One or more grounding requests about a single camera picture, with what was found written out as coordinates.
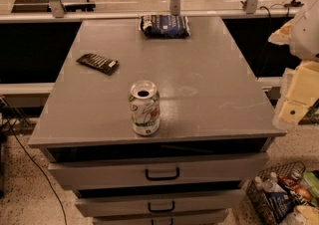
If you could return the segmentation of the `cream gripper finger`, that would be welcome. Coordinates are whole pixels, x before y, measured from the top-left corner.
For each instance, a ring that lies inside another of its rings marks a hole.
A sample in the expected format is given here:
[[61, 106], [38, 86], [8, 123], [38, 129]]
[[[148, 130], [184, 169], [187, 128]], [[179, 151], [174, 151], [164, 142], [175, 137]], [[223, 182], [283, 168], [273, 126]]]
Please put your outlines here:
[[308, 113], [308, 108], [294, 102], [277, 103], [272, 124], [281, 130], [291, 130]]

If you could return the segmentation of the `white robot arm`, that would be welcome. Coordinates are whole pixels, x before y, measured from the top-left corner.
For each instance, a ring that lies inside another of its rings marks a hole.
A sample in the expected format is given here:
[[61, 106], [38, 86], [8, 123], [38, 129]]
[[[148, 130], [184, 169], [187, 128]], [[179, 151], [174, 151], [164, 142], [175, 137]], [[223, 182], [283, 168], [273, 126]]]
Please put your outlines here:
[[294, 18], [273, 32], [268, 41], [288, 45], [301, 63], [282, 76], [273, 125], [282, 130], [296, 126], [319, 100], [319, 0], [307, 0]]

